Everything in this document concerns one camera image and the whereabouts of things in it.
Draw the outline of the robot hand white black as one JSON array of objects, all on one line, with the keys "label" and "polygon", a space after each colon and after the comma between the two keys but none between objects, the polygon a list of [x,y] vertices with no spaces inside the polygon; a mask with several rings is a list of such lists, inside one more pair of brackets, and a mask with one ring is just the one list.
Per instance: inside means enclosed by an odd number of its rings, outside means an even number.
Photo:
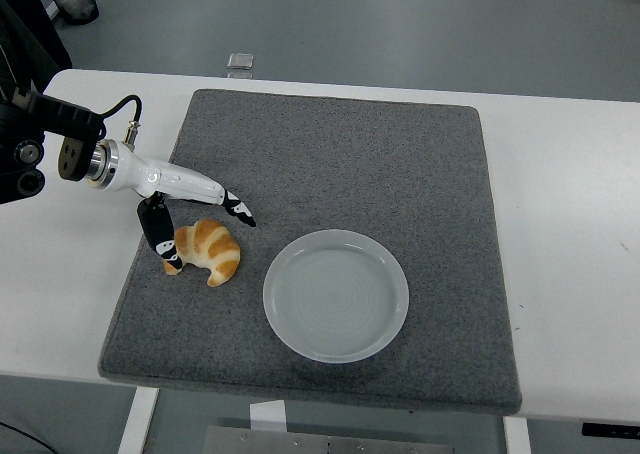
[{"label": "robot hand white black", "polygon": [[119,154],[109,188],[131,189],[142,197],[137,215],[144,236],[152,250],[176,270],[182,269],[183,261],[176,248],[166,198],[220,205],[241,222],[256,225],[248,207],[218,182],[175,164],[145,160],[129,150]]}]

